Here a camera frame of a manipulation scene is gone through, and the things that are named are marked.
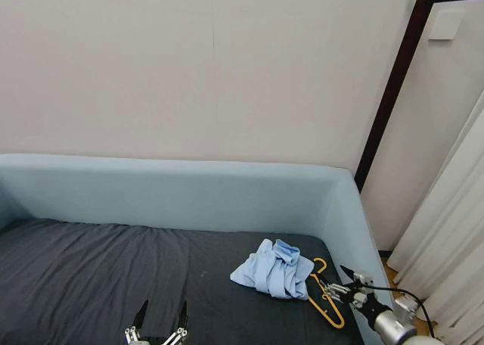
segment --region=white wall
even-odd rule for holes
[[[0,0],[0,152],[355,170],[409,0]]]
[[[440,8],[466,15],[450,42],[428,40]],[[484,89],[484,1],[433,9],[362,192],[375,240],[393,248]]]

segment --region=floor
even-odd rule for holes
[[[393,279],[395,278],[397,271],[394,271],[390,267],[386,265],[386,258],[381,259],[383,262],[383,266],[385,267],[386,277],[388,278],[388,282],[392,288],[397,288],[396,285],[393,283]],[[392,292],[395,298],[402,296],[402,294],[398,292]],[[417,328],[417,333],[422,336],[429,335],[429,328],[427,327],[427,323],[420,319],[415,319],[415,327]]]

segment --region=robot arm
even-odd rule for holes
[[[374,293],[373,278],[367,274],[356,273],[341,266],[342,270],[353,280],[344,286],[330,284],[324,277],[318,278],[324,289],[333,300],[349,303],[367,320],[385,345],[423,345],[442,344],[431,337],[417,336],[414,326],[415,313],[419,304],[411,298],[400,297],[395,300],[395,309],[380,303]]]
[[[143,325],[144,316],[148,307],[148,300],[143,303],[143,306],[138,311],[133,321],[133,326],[124,330],[126,342],[129,345],[181,345],[188,337],[188,331],[186,330],[188,317],[187,317],[187,303],[183,304],[181,313],[178,319],[178,326],[175,331],[167,338],[161,337],[142,337],[139,333],[141,326]]]

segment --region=dark wooden door frame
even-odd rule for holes
[[[358,190],[361,192],[365,184],[368,173],[370,172],[371,164],[377,154],[378,146],[381,138],[385,132],[386,125],[392,114],[393,107],[395,107],[396,99],[399,96],[405,76],[418,42],[424,31],[425,24],[429,18],[432,6],[439,2],[453,2],[464,0],[416,0],[413,11],[411,12],[410,20],[408,21],[407,29],[400,44],[399,52],[396,55],[393,63],[392,71],[386,83],[383,96],[378,107],[377,115],[373,121],[368,140],[363,150],[363,154],[355,174],[355,182]]]

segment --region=dark gray bed sheet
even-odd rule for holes
[[[122,344],[145,299],[146,336],[170,334],[187,300],[190,345],[362,343],[348,306],[339,305],[346,326],[337,330],[309,301],[230,281],[263,238],[325,258],[325,276],[339,281],[323,242],[305,235],[13,223],[0,232],[0,343]]]

